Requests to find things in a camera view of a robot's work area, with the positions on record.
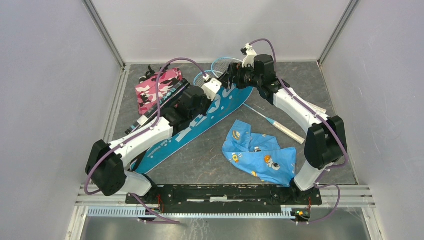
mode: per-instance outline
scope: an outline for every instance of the gray floor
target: gray floor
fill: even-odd
[[[205,70],[210,69],[209,63],[203,63],[201,66]],[[152,67],[157,71],[161,65],[154,64]],[[180,68],[183,76],[190,82],[200,72],[193,64],[173,64],[171,67]],[[124,131],[140,117],[134,87],[146,71],[147,65],[145,64],[132,65],[130,68],[113,139],[125,136]],[[335,115],[326,84],[315,62],[278,62],[276,72],[304,100],[326,109],[329,116]],[[294,120],[263,100],[257,90],[253,90],[246,103],[265,116],[277,120],[298,135],[306,137],[306,134]],[[282,148],[295,147],[297,150],[296,172],[299,172],[305,162],[303,154],[305,144],[298,144],[287,135],[276,130],[252,110],[242,106],[154,168],[148,173],[148,176],[157,184],[262,184],[259,178],[232,166],[221,151],[225,138],[235,120],[251,124],[253,133],[276,136]],[[356,180],[349,165],[331,170],[322,178],[320,183],[355,184]]]
[[[328,214],[313,209],[312,219]],[[82,240],[161,239],[161,240],[370,240],[360,208],[337,209],[329,219],[296,226],[287,219],[181,218],[181,224],[143,224],[129,217],[89,217]]]

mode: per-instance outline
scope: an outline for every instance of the pink camouflage bag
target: pink camouflage bag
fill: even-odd
[[[150,65],[149,71],[144,77],[140,77],[140,84],[135,86],[137,94],[138,113],[143,115],[154,104],[156,104],[156,78],[158,74],[152,70]],[[179,68],[166,69],[159,79],[159,99],[165,96],[179,81],[183,80],[183,74]]]

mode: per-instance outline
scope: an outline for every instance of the printed pattern on blue cloth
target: printed pattern on blue cloth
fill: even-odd
[[[222,152],[236,168],[262,181],[289,187],[295,177],[296,148],[281,149],[275,136],[251,133],[251,125],[236,120]]]

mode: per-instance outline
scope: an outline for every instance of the white panel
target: white panel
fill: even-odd
[[[360,1],[323,72],[387,239],[422,239],[424,2]]]
[[[0,3],[0,239],[64,239],[120,68],[83,3]]]
[[[349,0],[93,0],[126,62],[240,58],[268,38],[277,59],[316,60]],[[270,53],[266,43],[258,54]]]

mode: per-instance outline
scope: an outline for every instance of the blue cloth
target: blue cloth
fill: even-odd
[[[295,177],[296,148],[281,149],[276,137],[251,133],[251,126],[236,120],[222,146],[236,168],[267,181],[289,187]]]

